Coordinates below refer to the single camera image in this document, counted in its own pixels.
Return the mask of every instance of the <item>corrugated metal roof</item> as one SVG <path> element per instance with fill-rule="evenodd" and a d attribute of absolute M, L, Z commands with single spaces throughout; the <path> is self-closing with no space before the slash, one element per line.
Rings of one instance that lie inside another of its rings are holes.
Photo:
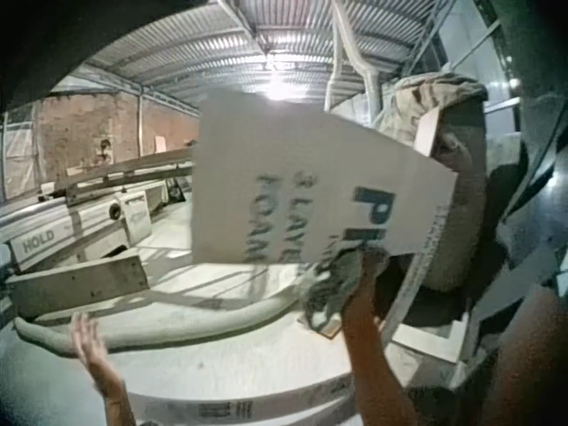
<path fill-rule="evenodd" d="M 88 63 L 192 105 L 212 87 L 266 91 L 274 82 L 299 88 L 296 100 L 323 103 L 333 60 L 330 0 L 236 3 L 256 40 L 209 2 L 130 33 Z M 408 59 L 434 3 L 344 0 L 361 52 L 390 75 Z M 348 63 L 344 71 L 338 99 L 364 90 Z"/>

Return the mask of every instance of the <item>white floor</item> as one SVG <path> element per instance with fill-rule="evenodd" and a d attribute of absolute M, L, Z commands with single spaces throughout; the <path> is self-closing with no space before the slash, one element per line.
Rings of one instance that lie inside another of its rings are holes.
<path fill-rule="evenodd" d="M 104 313 L 103 334 L 124 324 L 143 327 L 222 315 L 268 297 L 295 278 L 290 267 L 271 267 L 262 274 L 244 265 L 191 265 L 190 205 L 169 206 L 167 213 L 138 245 L 152 289 L 91 307 Z M 330 341 L 316 335 L 297 322 L 298 315 L 293 309 L 271 324 L 221 340 L 125 351 L 111 358 L 130 391 L 173 399 L 254 398 L 347 373 L 343 337 Z M 64 331 L 67 324 L 58 328 Z M 408 383 L 419 361 L 394 345 L 387 357 L 400 381 Z M 18 420 L 14 424 L 104 424 L 99 398 L 79 363 L 21 341 L 12 326 L 0 332 L 0 407 Z M 290 424 L 290 419 L 271 424 Z"/>

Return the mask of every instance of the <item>plywood piece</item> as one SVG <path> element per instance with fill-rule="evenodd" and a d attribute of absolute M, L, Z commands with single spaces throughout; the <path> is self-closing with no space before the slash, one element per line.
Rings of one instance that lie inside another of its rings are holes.
<path fill-rule="evenodd" d="M 166 152 L 166 138 L 164 136 L 155 136 L 154 143 L 156 148 L 156 153 L 165 153 Z"/>
<path fill-rule="evenodd" d="M 418 130 L 414 139 L 414 149 L 420 154 L 430 157 L 432 147 L 436 139 L 436 131 L 438 130 L 438 119 L 440 116 L 440 108 L 436 106 L 428 113 L 424 114 L 418 122 Z"/>
<path fill-rule="evenodd" d="M 448 338 L 400 324 L 392 341 L 431 357 L 456 363 L 462 352 L 468 320 L 468 313 L 464 313 L 461 321 L 454 321 Z"/>
<path fill-rule="evenodd" d="M 14 276 L 7 281 L 22 317 L 94 304 L 148 289 L 138 254 Z"/>

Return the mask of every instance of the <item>white wall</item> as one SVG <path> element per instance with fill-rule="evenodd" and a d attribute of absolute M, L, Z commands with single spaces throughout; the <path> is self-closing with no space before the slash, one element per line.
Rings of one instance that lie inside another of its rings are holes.
<path fill-rule="evenodd" d="M 457 0 L 444 25 L 439 30 L 450 64 L 471 50 L 487 31 L 473 0 Z M 489 91 L 486 106 L 510 99 L 509 80 L 505 76 L 493 40 L 488 37 L 470 56 L 452 69 L 478 79 Z M 487 136 L 494 137 L 515 131 L 513 112 L 509 109 L 485 115 Z"/>

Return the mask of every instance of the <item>cardboard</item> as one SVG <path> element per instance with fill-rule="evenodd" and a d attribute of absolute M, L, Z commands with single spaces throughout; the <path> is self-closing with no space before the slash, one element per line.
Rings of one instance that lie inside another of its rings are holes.
<path fill-rule="evenodd" d="M 314 263 L 362 241 L 416 253 L 449 210 L 455 174 L 375 130 L 230 91 L 201 111 L 197 263 Z"/>

